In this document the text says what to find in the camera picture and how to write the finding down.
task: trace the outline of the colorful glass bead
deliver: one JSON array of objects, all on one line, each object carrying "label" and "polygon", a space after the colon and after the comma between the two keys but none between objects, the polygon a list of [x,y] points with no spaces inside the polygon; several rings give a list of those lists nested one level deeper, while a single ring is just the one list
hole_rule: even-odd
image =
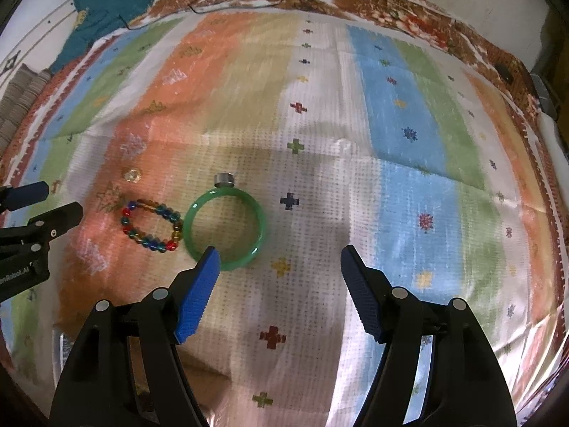
[{"label": "colorful glass bead", "polygon": [[145,236],[146,236],[146,233],[144,231],[137,231],[137,234],[134,237],[134,240],[137,242],[137,244],[142,244],[142,240],[144,239]]}]

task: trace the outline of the teal cloth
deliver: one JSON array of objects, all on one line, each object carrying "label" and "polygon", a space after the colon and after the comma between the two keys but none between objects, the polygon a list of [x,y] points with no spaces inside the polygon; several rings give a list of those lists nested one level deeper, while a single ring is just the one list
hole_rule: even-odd
[{"label": "teal cloth", "polygon": [[58,58],[49,67],[52,73],[84,54],[99,38],[124,27],[125,22],[144,14],[154,0],[73,0],[77,11],[87,16],[69,36]]}]

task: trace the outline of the yellow cross motif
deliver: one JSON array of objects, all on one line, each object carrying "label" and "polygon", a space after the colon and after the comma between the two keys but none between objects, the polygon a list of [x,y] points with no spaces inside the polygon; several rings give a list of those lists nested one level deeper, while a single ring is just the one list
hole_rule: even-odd
[{"label": "yellow cross motif", "polygon": [[163,111],[164,109],[166,109],[166,106],[164,104],[162,104],[161,101],[156,102],[153,99],[152,102],[150,103],[149,107],[147,107],[145,109],[145,111],[150,112],[151,114],[154,114],[156,112]]},{"label": "yellow cross motif", "polygon": [[277,271],[277,276],[279,278],[282,278],[290,271],[290,263],[286,261],[286,258],[281,257],[278,261],[271,263],[271,268]]},{"label": "yellow cross motif", "polygon": [[193,56],[195,54],[201,54],[203,52],[203,50],[201,48],[198,47],[187,47],[185,48],[185,50],[181,53],[181,57],[186,57],[186,56]]},{"label": "yellow cross motif", "polygon": [[109,96],[99,96],[97,99],[95,99],[95,100],[93,101],[93,106],[99,107],[99,106],[101,106],[107,99],[109,99]]},{"label": "yellow cross motif", "polygon": [[415,287],[420,290],[430,289],[432,283],[432,272],[426,270],[421,271],[415,276]]}]

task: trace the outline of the blue gripper pad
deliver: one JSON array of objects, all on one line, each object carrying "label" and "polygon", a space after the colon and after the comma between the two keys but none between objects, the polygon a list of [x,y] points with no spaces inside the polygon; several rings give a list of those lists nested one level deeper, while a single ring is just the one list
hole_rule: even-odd
[{"label": "blue gripper pad", "polygon": [[360,316],[363,329],[378,342],[381,334],[379,304],[372,292],[372,288],[363,276],[363,271],[360,269],[360,266],[348,248],[342,249],[340,265],[342,276],[352,296],[357,313]]},{"label": "blue gripper pad", "polygon": [[196,267],[200,264],[201,268],[180,305],[178,325],[174,331],[178,344],[184,343],[188,337],[196,333],[197,325],[219,277],[221,260],[215,249],[210,251],[205,260],[202,258]]}]

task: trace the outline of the cable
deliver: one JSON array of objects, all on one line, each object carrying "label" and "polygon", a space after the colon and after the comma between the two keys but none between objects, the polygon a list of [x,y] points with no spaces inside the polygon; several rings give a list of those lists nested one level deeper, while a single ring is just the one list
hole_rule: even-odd
[{"label": "cable", "polygon": [[[277,2],[274,3],[269,3],[267,5],[263,5],[263,6],[243,6],[243,5],[239,5],[239,6],[235,6],[235,5],[231,5],[231,6],[221,6],[219,8],[213,8],[207,11],[196,11],[193,7],[192,4],[196,3],[198,0],[194,0],[192,3],[190,3],[188,5],[188,8],[194,12],[197,15],[202,15],[202,14],[208,14],[208,13],[213,13],[215,11],[221,11],[222,9],[261,9],[261,8],[270,8],[271,6],[278,6],[280,5],[284,0],[279,0]],[[241,0],[227,0],[227,1],[222,1],[220,3],[217,3],[218,5],[223,4],[223,3],[228,3],[228,2],[234,2],[234,1],[241,1]],[[175,14],[179,14],[179,13],[183,13],[188,11],[188,8],[180,8],[177,11],[174,11],[173,13],[170,14],[165,14],[164,16],[159,17],[158,19],[155,19],[153,21],[150,21],[148,24],[144,24],[141,25],[140,27],[136,27],[136,28],[132,28],[129,26],[129,23],[126,22],[124,20],[124,18],[121,15],[118,15],[118,18],[122,21],[122,23],[124,24],[124,27],[129,30],[129,31],[139,31],[140,29],[143,29],[144,27],[147,27],[150,24],[154,24],[155,22],[160,22],[162,19],[166,18],[166,17],[170,17],[172,15]]]},{"label": "cable", "polygon": [[192,5],[188,5],[188,7],[192,10],[192,12],[194,12],[195,14],[198,15],[202,15],[202,14],[208,14],[208,13],[213,13],[215,11],[221,11],[222,9],[261,9],[261,8],[270,8],[271,6],[278,6],[280,5],[284,0],[279,0],[276,1],[274,3],[268,3],[266,5],[263,6],[243,6],[243,5],[231,5],[231,6],[222,6],[220,8],[213,8],[213,9],[209,9],[207,11],[196,11]]}]

